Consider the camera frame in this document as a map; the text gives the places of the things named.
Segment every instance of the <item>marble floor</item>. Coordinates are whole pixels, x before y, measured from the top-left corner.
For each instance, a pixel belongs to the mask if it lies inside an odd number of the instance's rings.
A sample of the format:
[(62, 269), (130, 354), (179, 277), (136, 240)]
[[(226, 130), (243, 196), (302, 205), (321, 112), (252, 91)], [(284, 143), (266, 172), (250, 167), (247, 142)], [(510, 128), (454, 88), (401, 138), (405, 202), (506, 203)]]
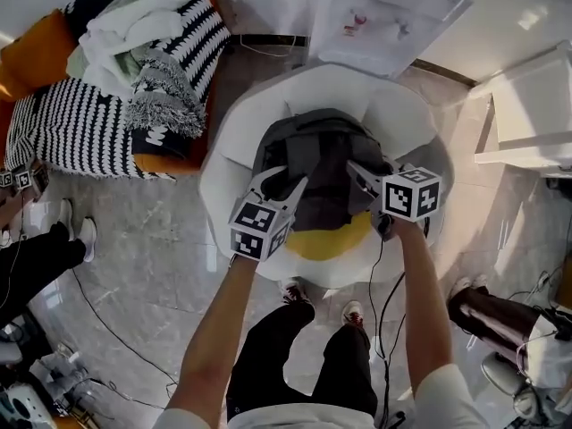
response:
[[(261, 80), (296, 67), (302, 58), (294, 50), (287, 58), (274, 58), (236, 48), (222, 60), (214, 121), (245, 90)], [(443, 290), (460, 275), (490, 276), (492, 293), (508, 296), (529, 290), (542, 270), (551, 271), (563, 256), (571, 204), (546, 189), (534, 172), (500, 164), (476, 165), (482, 128), (492, 118), (488, 97), (467, 100), (467, 88), (413, 68), (399, 82), (414, 89), (430, 104), (439, 132), (450, 151), (456, 181), (446, 205), (442, 234), (432, 252)], [(32, 232), (45, 229), (54, 219), (60, 198), (72, 198), (75, 225), (84, 215), (95, 217), (99, 233), (97, 258), (81, 265), (77, 275), (96, 311), (114, 331), (144, 358), (176, 376), (184, 350), (214, 296), (228, 260), (217, 252), (198, 196), (198, 178), (177, 181), (95, 180), (54, 173), (44, 203), (26, 212)], [(372, 295), (381, 309), (394, 282), (375, 283)], [(340, 312), (351, 299), (366, 308), (366, 329), (374, 336), (374, 318), (366, 283), (341, 290), (312, 287), (317, 317), (296, 339), (284, 374), (300, 391), (311, 392), (323, 362), (326, 342), (337, 330)], [(402, 290), (390, 303), (383, 323), (383, 341), (392, 345), (403, 315)], [(281, 303), (274, 282), (257, 277), (248, 304), (243, 336), (249, 327)], [(125, 348), (97, 320), (80, 293), (72, 273), (66, 273), (31, 303), (31, 309), (53, 344), (63, 342), (80, 353), (91, 376), (113, 382), (134, 399), (164, 406), (169, 379)], [(509, 405), (487, 385), (480, 362), (487, 349), (453, 330), (456, 359), (467, 377), (477, 404), (491, 422), (504, 427)], [(414, 426), (408, 383), (404, 332), (391, 362), (391, 413), (404, 409)], [(373, 384), (383, 397), (383, 363), (372, 352)], [(93, 383), (76, 392), (97, 411), (102, 428), (150, 428), (160, 410), (122, 400)]]

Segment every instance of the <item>black pants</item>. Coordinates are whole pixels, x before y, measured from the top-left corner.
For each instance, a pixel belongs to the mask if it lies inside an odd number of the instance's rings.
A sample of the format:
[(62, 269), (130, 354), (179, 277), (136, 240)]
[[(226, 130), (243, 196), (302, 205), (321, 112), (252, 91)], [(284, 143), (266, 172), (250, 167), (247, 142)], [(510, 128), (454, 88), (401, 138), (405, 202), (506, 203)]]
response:
[[(449, 302), (450, 320), (473, 334), (512, 363), (517, 349), (528, 341), (540, 313), (527, 305), (499, 299), (486, 288), (466, 288)], [(526, 348), (520, 350), (518, 363), (526, 365)]]
[(19, 315), (34, 296), (63, 272), (83, 262), (85, 245), (79, 240), (69, 239), (68, 230), (62, 223), (57, 223), (49, 233), (24, 240), (20, 244), (20, 251), (18, 243), (0, 250), (0, 305), (10, 287), (8, 299), (0, 308), (0, 327)]
[(353, 408), (375, 416), (377, 396), (369, 371), (369, 339), (355, 325), (344, 325), (328, 342), (311, 397), (284, 381), (282, 368), (290, 347), (314, 315), (311, 305), (293, 303), (274, 310), (250, 329), (226, 394), (229, 421), (254, 408), (299, 402)]

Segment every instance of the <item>white sneaker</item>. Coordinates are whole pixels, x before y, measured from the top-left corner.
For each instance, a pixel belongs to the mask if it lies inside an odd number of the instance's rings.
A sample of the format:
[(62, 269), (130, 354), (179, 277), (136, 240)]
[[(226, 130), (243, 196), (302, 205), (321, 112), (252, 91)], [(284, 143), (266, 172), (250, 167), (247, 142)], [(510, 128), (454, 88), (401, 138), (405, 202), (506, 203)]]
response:
[(68, 198), (62, 199), (60, 202), (60, 215), (58, 216), (58, 222), (62, 223), (70, 234), (70, 241), (75, 240), (75, 233), (73, 232), (72, 226), (72, 216), (73, 216), (73, 206), (72, 202)]
[(278, 286), (280, 287), (280, 292), (284, 298), (284, 303), (292, 304), (295, 302), (303, 302), (309, 305), (313, 305), (312, 301), (304, 292), (304, 288), (302, 288), (300, 282), (295, 278), (280, 280), (278, 281)]
[(341, 310), (341, 323), (354, 324), (361, 329), (364, 328), (364, 308), (357, 300), (351, 300)]
[(97, 227), (91, 218), (84, 218), (78, 240), (86, 246), (83, 262), (91, 262), (96, 255)]
[(447, 301), (453, 299), (457, 294), (459, 294), (462, 290), (471, 287), (471, 281), (464, 276), (457, 280), (457, 282), (453, 285), (452, 289), (450, 290), (449, 296), (447, 297)]
[(487, 276), (484, 273), (481, 273), (479, 276), (477, 276), (473, 282), (471, 283), (471, 286), (475, 289), (477, 288), (486, 288), (486, 283), (487, 283)]

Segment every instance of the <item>gray backpack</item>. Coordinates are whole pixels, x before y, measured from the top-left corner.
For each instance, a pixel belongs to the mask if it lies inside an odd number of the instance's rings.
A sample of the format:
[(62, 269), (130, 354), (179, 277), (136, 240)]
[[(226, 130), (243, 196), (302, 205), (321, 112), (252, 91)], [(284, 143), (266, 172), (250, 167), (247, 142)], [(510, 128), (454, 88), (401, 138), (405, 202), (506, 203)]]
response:
[(365, 211), (372, 201), (351, 182), (348, 160), (379, 175), (391, 174), (379, 143), (359, 122), (332, 108), (315, 110), (270, 126), (258, 147), (253, 175), (288, 166), (262, 186), (265, 195), (274, 199), (286, 198), (307, 176), (294, 231), (332, 231), (350, 223), (351, 216)]

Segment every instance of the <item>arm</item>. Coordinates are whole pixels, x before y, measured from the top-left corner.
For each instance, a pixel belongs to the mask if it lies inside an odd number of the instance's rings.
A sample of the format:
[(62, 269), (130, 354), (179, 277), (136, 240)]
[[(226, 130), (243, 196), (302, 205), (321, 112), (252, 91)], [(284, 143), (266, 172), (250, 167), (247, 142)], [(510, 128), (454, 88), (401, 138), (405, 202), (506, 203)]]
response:
[(167, 408), (200, 416), (216, 429), (239, 348), (242, 321), (258, 262), (237, 256), (182, 361), (181, 380)]
[(409, 378), (414, 394), (433, 370), (453, 362), (447, 308), (425, 236), (415, 223), (395, 219), (405, 263)]

